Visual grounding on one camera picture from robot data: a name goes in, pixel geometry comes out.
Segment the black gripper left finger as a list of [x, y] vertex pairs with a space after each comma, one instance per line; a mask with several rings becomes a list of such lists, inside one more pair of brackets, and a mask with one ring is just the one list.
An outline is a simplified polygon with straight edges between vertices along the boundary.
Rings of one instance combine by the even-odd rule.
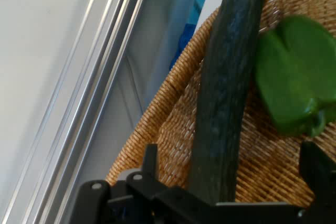
[[167, 187], [158, 180], [158, 148], [157, 144], [148, 144], [145, 148], [142, 168], [127, 176], [127, 185], [145, 199], [154, 199]]

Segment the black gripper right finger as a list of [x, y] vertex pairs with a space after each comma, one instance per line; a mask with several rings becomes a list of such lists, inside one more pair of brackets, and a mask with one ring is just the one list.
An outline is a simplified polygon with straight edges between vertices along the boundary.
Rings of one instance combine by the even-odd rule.
[[314, 193], [319, 207], [327, 210], [335, 207], [335, 161], [312, 141], [301, 144], [299, 174]]

